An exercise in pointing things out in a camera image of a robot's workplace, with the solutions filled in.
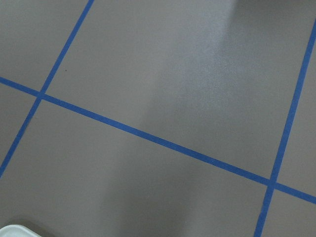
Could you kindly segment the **cream rabbit tray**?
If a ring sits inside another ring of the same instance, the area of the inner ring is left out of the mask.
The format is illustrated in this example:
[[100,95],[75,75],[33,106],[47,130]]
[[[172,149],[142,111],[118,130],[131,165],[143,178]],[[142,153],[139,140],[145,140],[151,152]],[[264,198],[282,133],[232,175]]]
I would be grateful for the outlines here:
[[38,237],[39,235],[22,225],[8,225],[0,229],[0,237]]

